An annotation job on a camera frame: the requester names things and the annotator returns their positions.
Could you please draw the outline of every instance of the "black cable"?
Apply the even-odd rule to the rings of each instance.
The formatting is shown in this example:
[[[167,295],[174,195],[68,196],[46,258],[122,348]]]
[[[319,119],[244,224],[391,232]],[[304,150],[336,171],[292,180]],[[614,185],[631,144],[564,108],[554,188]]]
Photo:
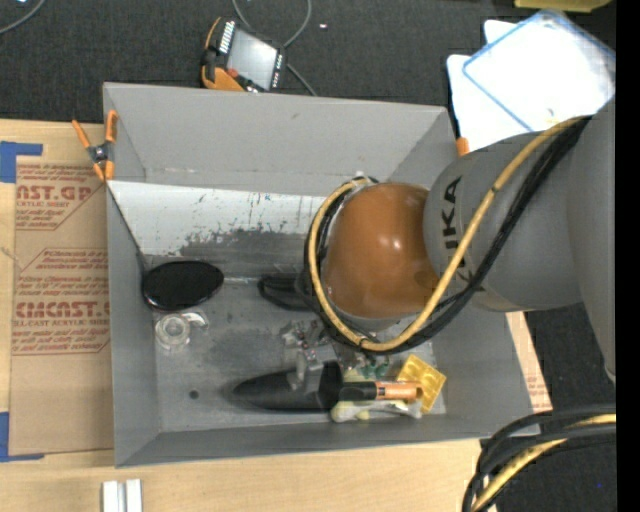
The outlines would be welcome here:
[[[473,499],[478,494],[478,492],[482,489],[483,481],[486,477],[491,476],[496,471],[496,469],[501,468],[506,463],[508,463],[511,459],[523,453],[524,451],[531,448],[535,448],[536,446],[539,446],[543,443],[547,443],[550,441],[558,441],[561,439],[567,439],[567,440],[586,439],[586,438],[593,438],[596,436],[614,435],[615,433],[616,433],[615,424],[583,425],[583,426],[565,427],[555,432],[529,436],[527,438],[522,439],[515,446],[509,447],[509,449],[505,450],[503,453],[500,453],[494,456],[491,462],[487,464],[488,469],[486,471],[476,472],[476,474],[472,477],[471,481],[469,482],[469,485],[467,486],[467,489],[465,491],[465,495],[463,498],[462,511],[463,512],[471,511]]]
[[[552,410],[538,412],[520,418],[493,434],[482,447],[477,462],[478,471],[486,471],[487,460],[500,449],[500,446],[519,431],[537,425],[541,428],[548,427],[551,423],[567,421],[576,423],[582,419],[599,414],[613,414],[616,412],[615,404],[589,405],[585,407],[572,407],[564,410]]]
[[[577,441],[575,439],[570,439],[566,443],[559,444],[559,445],[554,446],[553,448],[550,448],[549,450],[545,451],[543,454],[540,455],[540,457],[538,457],[536,459],[536,461],[540,461],[543,457],[550,457],[550,456],[553,456],[553,455],[557,455],[558,453],[566,453],[566,452],[569,452],[569,451],[576,451],[576,450],[581,450],[581,449],[584,449],[584,448],[593,448],[595,446],[604,446],[604,445],[611,444],[613,442],[612,439],[603,440],[603,439],[601,439],[601,437],[604,437],[604,436],[596,436],[594,438],[586,437],[586,438],[580,440],[581,443],[579,445],[574,444],[574,443],[577,443]],[[516,483],[518,481],[519,476],[523,475],[524,472],[526,471],[526,469],[527,469],[526,467],[522,468],[522,470],[517,475],[514,475],[512,478],[507,480],[502,485],[502,487],[500,487],[500,489],[498,491],[496,491],[496,493],[487,501],[487,504],[484,507],[482,507],[480,510],[478,510],[477,512],[487,512],[489,510],[489,508],[491,508],[493,505],[495,505],[495,502],[497,501],[497,499],[505,491],[507,491],[511,485],[513,485],[514,483]]]
[[[6,34],[10,30],[18,28],[20,25],[22,25],[23,23],[31,19],[40,10],[40,8],[44,5],[45,2],[46,0],[40,0],[36,4],[36,6],[33,9],[31,9],[27,14],[25,14],[22,18],[20,18],[17,21],[14,21],[13,23],[9,23],[5,27],[0,28],[0,36],[3,34]]]

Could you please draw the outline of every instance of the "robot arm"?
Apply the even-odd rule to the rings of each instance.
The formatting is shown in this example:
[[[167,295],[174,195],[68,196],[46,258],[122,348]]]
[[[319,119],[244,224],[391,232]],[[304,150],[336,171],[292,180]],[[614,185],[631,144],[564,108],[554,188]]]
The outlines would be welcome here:
[[[469,300],[495,311],[582,300],[615,381],[614,136],[613,100],[468,154],[430,191],[345,184],[311,228],[306,293],[337,339],[376,353],[432,337]],[[368,334],[407,315],[391,341]]]

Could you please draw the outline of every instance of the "cable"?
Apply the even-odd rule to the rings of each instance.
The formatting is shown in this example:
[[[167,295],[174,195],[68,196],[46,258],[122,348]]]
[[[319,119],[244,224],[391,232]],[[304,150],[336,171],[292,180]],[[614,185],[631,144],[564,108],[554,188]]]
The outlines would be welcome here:
[[[340,187],[336,192],[334,192],[331,196],[329,196],[325,202],[320,206],[320,209],[316,213],[316,216],[313,220],[308,239],[308,269],[311,278],[311,284],[313,292],[317,298],[317,301],[325,313],[325,315],[330,319],[331,324],[338,331],[338,334],[341,335],[344,339],[348,340],[349,343],[354,344],[361,349],[369,352],[375,353],[390,353],[390,351],[396,350],[404,345],[408,340],[412,338],[414,334],[416,334],[422,326],[426,323],[426,321],[430,318],[433,312],[438,307],[438,301],[444,295],[449,283],[453,279],[453,276],[460,264],[466,250],[468,249],[471,240],[475,236],[477,232],[480,222],[484,218],[487,210],[489,209],[491,203],[493,202],[497,193],[504,187],[504,185],[509,181],[509,179],[513,176],[513,174],[520,168],[520,166],[526,161],[527,158],[531,156],[531,154],[540,147],[543,143],[545,143],[548,139],[555,137],[559,133],[562,133],[564,130],[569,128],[570,126],[577,123],[582,118],[573,118],[562,123],[559,123],[548,130],[539,134],[536,138],[530,141],[517,155],[516,157],[503,169],[498,178],[494,181],[493,186],[490,190],[487,191],[484,198],[482,199],[480,205],[475,210],[471,221],[469,222],[468,228],[465,231],[460,243],[451,258],[447,268],[445,269],[444,274],[438,281],[438,285],[434,290],[433,295],[427,301],[427,304],[417,316],[417,318],[405,328],[405,330],[397,337],[392,340],[385,342],[374,342],[368,336],[363,334],[356,333],[349,329],[336,315],[333,311],[333,308],[329,304],[327,297],[324,293],[324,289],[322,287],[322,283],[320,281],[319,272],[318,272],[318,262],[317,262],[317,233],[318,228],[320,227],[324,216],[327,213],[327,210],[331,206],[332,202],[339,197],[343,192],[348,192],[353,189],[356,184],[354,182],[348,183]]]
[[[592,411],[599,411],[600,413],[586,419],[581,418],[581,416]],[[498,446],[505,439],[526,426],[533,424],[548,425],[553,421],[567,420],[572,416],[574,421],[576,418],[581,419],[571,425],[554,428],[551,432],[518,438],[518,443],[515,446],[509,446],[502,451],[498,450]],[[476,474],[469,482],[465,492],[463,512],[486,510],[517,473],[544,453],[560,447],[571,439],[582,438],[590,440],[594,437],[615,434],[615,423],[615,406],[611,405],[570,409],[556,413],[538,413],[511,423],[494,434],[490,439],[489,445],[483,448],[483,452],[478,459]],[[486,451],[488,446],[493,447],[489,452]],[[483,480],[490,477],[497,470],[499,472],[481,490]]]
[[[304,88],[309,91],[309,94],[311,94],[311,96],[317,96],[318,93],[316,93],[316,91],[313,89],[313,87],[311,87],[309,85],[309,82],[307,82],[302,75],[300,74],[300,72],[295,69],[291,64],[287,64],[287,68],[289,69],[289,71],[291,71],[291,73],[293,74],[293,76],[295,76],[300,83],[304,86]]]
[[[560,411],[544,411],[525,416],[524,418],[510,423],[491,436],[489,441],[483,446],[480,457],[478,458],[478,470],[486,472],[487,467],[489,466],[488,460],[490,457],[500,449],[501,445],[505,441],[525,428],[529,428],[534,425],[542,428],[559,421],[571,421],[572,423],[575,423],[578,418],[582,416],[588,417],[599,414],[611,414],[615,413],[615,410],[616,406],[614,404],[604,404],[586,407],[573,407]]]
[[[249,20],[247,20],[247,17],[244,15],[242,10],[240,9],[240,6],[238,5],[238,0],[231,0],[231,3],[233,4],[233,10],[236,12],[236,15],[238,16],[238,18],[240,18],[240,21],[242,21],[242,23],[244,23],[247,26],[247,28],[255,32],[256,30],[252,27],[251,23],[249,23]],[[305,29],[307,28],[307,25],[309,24],[309,20],[311,19],[311,12],[312,12],[311,0],[307,0],[307,15],[305,16],[305,19],[302,22],[302,25],[300,25],[300,28],[298,28],[298,30],[295,31],[295,33],[287,40],[287,42],[284,43],[285,48],[288,48],[289,46],[291,46],[298,39],[298,37],[300,37],[300,34],[302,34],[302,32],[305,31]],[[313,87],[309,85],[309,82],[305,80],[305,78],[300,74],[300,72],[296,68],[294,68],[291,64],[287,63],[287,69],[291,71],[291,74],[298,79],[298,81],[309,92],[309,94],[311,94],[311,96],[318,95],[316,91],[313,89]]]
[[[34,16],[40,10],[40,8],[44,5],[45,2],[46,2],[46,0],[40,0],[36,4],[36,6],[33,9],[31,9],[31,11],[29,11],[27,14],[25,14],[18,21],[14,21],[13,23],[10,23],[6,27],[0,28],[0,36],[3,35],[3,34],[6,34],[10,30],[13,30],[14,28],[18,28],[20,25],[22,25],[23,23],[25,23],[26,21],[31,19],[31,17]]]

